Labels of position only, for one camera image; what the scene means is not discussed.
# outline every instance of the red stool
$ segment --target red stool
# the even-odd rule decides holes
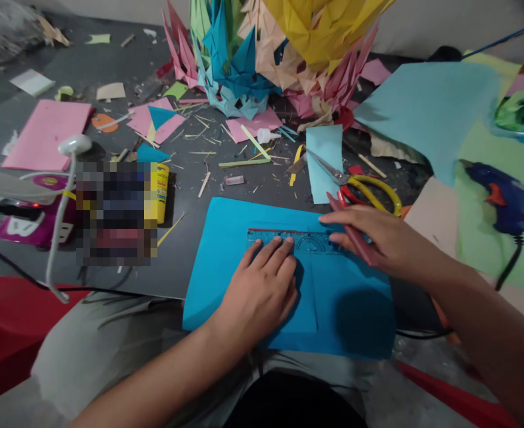
[[[23,278],[0,276],[0,395],[30,377],[48,332],[88,294],[72,292],[62,304]]]

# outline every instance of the glue stick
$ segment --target glue stick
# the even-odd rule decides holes
[[[158,163],[156,168],[156,222],[162,224],[165,222],[165,209],[167,208],[168,167]]]

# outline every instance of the gray table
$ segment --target gray table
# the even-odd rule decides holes
[[[74,42],[70,48],[39,47],[7,65],[7,70],[0,72],[0,163],[3,157],[1,150],[10,139],[13,130],[20,131],[35,107],[37,100],[30,95],[19,91],[9,79],[33,68],[44,73],[57,82],[55,88],[68,85],[82,93],[86,100],[103,113],[103,108],[111,109],[112,115],[118,118],[127,113],[127,102],[135,105],[141,103],[135,97],[134,88],[152,75],[158,67],[166,63],[170,56],[167,44],[162,37],[161,27],[151,27],[157,31],[157,44],[143,33],[143,26],[139,24],[121,23],[115,21],[92,20],[78,17],[54,18],[58,27],[67,28],[69,39]],[[89,40],[88,34],[110,33],[110,45],[85,45]],[[135,40],[127,47],[121,48],[120,43],[134,33]],[[382,57],[390,70],[395,70],[402,62],[409,59]],[[111,103],[97,102],[95,92],[99,86],[115,81],[125,84],[127,99],[113,100]],[[361,79],[363,92],[357,93],[355,99],[361,101],[373,91],[374,86]],[[42,98],[52,99],[56,89],[45,93]],[[189,91],[185,97],[193,97]],[[287,120],[291,128],[297,127],[292,107],[283,99],[275,102],[276,112]],[[221,140],[220,145],[212,145],[208,141],[198,138],[185,140],[182,137],[176,141],[167,140],[162,150],[167,153],[177,152],[172,163],[184,169],[171,167],[171,173],[176,174],[175,182],[179,190],[173,186],[168,189],[169,202],[173,210],[167,212],[169,220],[161,225],[158,236],[162,236],[175,220],[183,213],[187,215],[168,236],[158,250],[158,257],[150,261],[150,266],[124,268],[119,274],[113,267],[90,267],[84,277],[79,278],[80,266],[76,261],[76,252],[73,245],[62,247],[57,254],[54,266],[54,279],[60,284],[89,285],[106,289],[117,289],[139,294],[158,295],[173,298],[184,298],[189,283],[194,257],[200,241],[202,227],[210,200],[214,196],[223,196],[260,204],[282,206],[291,209],[308,210],[313,212],[329,212],[326,205],[313,205],[310,197],[309,176],[307,169],[297,176],[294,187],[289,187],[289,174],[285,174],[288,165],[283,160],[277,160],[278,165],[258,165],[223,170],[218,168],[219,162],[231,162],[242,149],[237,146],[220,129],[226,117],[213,107],[203,108],[199,113],[216,122],[210,123],[211,128],[203,135]],[[173,136],[184,130],[184,134],[197,134],[203,130],[203,125],[195,118],[190,117]],[[137,139],[134,131],[120,125],[120,129],[112,134],[98,133],[90,124],[86,134],[106,150],[106,159],[110,152],[120,152],[123,148],[131,149]],[[305,137],[298,137],[303,142]],[[344,158],[346,166],[357,162],[357,152],[367,154],[370,141],[368,135],[351,130],[344,135]],[[282,139],[273,151],[277,156],[293,160],[298,144]],[[191,155],[189,152],[217,152],[217,155],[207,159],[212,175],[200,199],[197,195],[206,173],[204,156]],[[253,156],[253,147],[248,147],[242,157]],[[412,204],[417,198],[420,189],[430,175],[426,167],[410,165],[400,162],[402,169],[396,169],[393,160],[375,159],[375,164],[387,175],[386,182],[394,187],[401,197],[403,204]],[[367,173],[369,168],[363,165]],[[23,175],[26,171],[7,171],[9,174]],[[226,187],[221,190],[220,184],[227,175],[244,175],[247,184]],[[388,199],[379,193],[379,198],[390,206]],[[33,277],[42,280],[45,277],[47,253],[37,251],[33,247],[26,247],[0,240],[0,252],[24,268]],[[15,275],[15,272],[6,264],[0,262],[0,275]],[[414,286],[393,281],[393,295],[397,309],[398,324],[401,328],[438,329],[440,323],[435,315],[429,298]]]

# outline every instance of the gray pants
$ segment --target gray pants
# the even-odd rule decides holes
[[[95,398],[184,337],[181,321],[180,301],[106,293],[87,296],[50,331],[26,385],[14,388],[33,390],[41,403],[30,415],[29,426],[55,428],[77,417]],[[222,426],[248,387],[261,373],[274,369],[329,383],[362,415],[360,391],[369,389],[377,366],[374,361],[331,355],[254,352],[169,426]],[[31,400],[32,392],[23,393]],[[21,418],[18,425],[28,426]]]

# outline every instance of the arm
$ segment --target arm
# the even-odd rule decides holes
[[[490,390],[524,426],[524,316],[474,269],[448,257],[400,218],[355,205],[320,220],[365,232],[383,272],[418,284],[438,301]],[[332,234],[331,240],[354,251],[344,234]]]
[[[293,240],[258,240],[220,308],[198,330],[91,403],[72,427],[162,427],[279,327],[297,299]]]

